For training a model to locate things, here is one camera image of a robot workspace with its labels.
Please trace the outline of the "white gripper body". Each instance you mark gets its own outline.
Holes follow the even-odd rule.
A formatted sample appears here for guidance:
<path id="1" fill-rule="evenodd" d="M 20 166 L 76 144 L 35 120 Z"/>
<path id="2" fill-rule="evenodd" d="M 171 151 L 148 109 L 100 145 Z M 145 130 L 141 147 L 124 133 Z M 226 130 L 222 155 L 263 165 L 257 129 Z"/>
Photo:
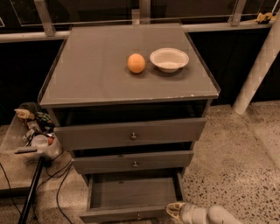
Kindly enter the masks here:
<path id="1" fill-rule="evenodd" d="M 193 204 L 184 204 L 179 215 L 183 224 L 209 224 L 207 210 Z"/>

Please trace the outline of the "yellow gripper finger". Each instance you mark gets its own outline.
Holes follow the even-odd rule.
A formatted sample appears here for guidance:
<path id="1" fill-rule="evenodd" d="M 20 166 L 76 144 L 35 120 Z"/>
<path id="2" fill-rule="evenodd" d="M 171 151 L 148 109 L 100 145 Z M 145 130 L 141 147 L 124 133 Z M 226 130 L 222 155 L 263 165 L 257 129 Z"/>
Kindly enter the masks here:
<path id="1" fill-rule="evenodd" d="M 168 214 L 173 214 L 175 212 L 179 212 L 180 209 L 185 205 L 185 202 L 174 202 L 171 204 L 168 204 L 165 208 L 166 212 Z"/>
<path id="2" fill-rule="evenodd" d="M 180 221 L 180 217 L 179 217 L 179 214 L 178 213 L 171 213 L 170 214 L 170 216 L 174 219 L 174 220 L 176 220 L 176 221 Z"/>

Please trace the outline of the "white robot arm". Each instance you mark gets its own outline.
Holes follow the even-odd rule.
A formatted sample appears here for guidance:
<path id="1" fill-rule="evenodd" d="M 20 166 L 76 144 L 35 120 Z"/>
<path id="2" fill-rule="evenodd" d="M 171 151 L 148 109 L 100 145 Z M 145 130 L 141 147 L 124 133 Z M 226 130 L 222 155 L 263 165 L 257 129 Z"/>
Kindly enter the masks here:
<path id="1" fill-rule="evenodd" d="M 174 202 L 165 211 L 183 224 L 243 224 L 222 206 L 203 208 L 186 202 Z"/>

